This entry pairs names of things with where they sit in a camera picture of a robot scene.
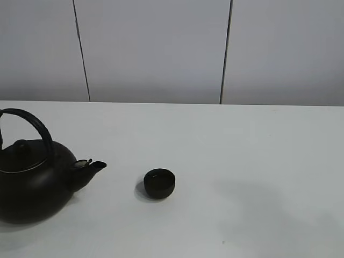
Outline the small black teacup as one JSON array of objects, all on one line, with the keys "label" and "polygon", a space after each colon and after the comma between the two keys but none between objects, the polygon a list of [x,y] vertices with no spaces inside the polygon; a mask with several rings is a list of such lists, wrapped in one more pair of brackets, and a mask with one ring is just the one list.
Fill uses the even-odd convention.
[{"label": "small black teacup", "polygon": [[150,198],[165,199],[173,193],[176,178],[170,170],[157,168],[146,173],[143,182]]}]

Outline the black round teapot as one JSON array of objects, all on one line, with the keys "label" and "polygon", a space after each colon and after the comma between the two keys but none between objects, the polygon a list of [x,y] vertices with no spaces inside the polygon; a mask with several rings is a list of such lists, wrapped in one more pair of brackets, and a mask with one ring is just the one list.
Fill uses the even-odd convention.
[{"label": "black round teapot", "polygon": [[33,114],[15,108],[2,109],[1,114],[25,119],[41,136],[1,148],[2,222],[30,224],[55,215],[106,168],[103,161],[77,160],[66,146],[53,141]]}]

